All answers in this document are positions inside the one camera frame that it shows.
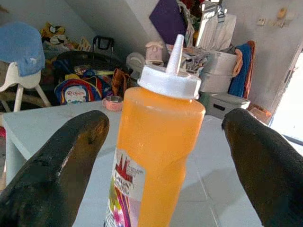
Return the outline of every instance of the white table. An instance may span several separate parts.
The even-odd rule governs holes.
[[[109,118],[107,139],[96,159],[74,227],[103,226],[120,113],[105,110],[100,102],[67,105],[3,117],[7,132],[7,181],[68,119],[90,110]],[[205,116],[196,148],[188,157],[187,175],[172,227],[260,227],[234,167],[221,130],[221,120]]]

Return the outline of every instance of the hanging clothes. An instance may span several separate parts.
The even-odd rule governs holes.
[[[250,93],[252,73],[253,73],[253,67],[254,67],[254,61],[255,61],[255,42],[250,40],[247,42],[247,44],[250,46],[250,49],[251,49],[251,58],[250,58],[251,60],[250,60],[250,69],[249,69],[248,75],[246,77],[245,85],[244,85],[243,98],[245,98],[245,99],[248,98],[248,95]]]
[[[251,48],[249,44],[243,44],[236,48],[243,54],[243,66],[240,73],[232,79],[228,93],[234,96],[243,97],[246,78],[250,71]]]

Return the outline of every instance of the wall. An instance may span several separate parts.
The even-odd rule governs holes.
[[[158,0],[66,0],[98,35],[114,38],[114,55],[125,60],[131,52],[145,55],[149,41],[161,40],[148,17]]]
[[[66,35],[76,42],[96,35],[64,0],[2,0],[1,5],[9,14],[0,13],[0,24],[18,20],[40,30],[49,21],[64,26]]]
[[[237,16],[232,43],[254,40],[256,61],[249,99],[272,113],[274,101],[298,45],[303,40],[302,0],[224,0],[228,12]],[[257,26],[260,17],[275,19],[281,7],[295,13],[289,27]]]

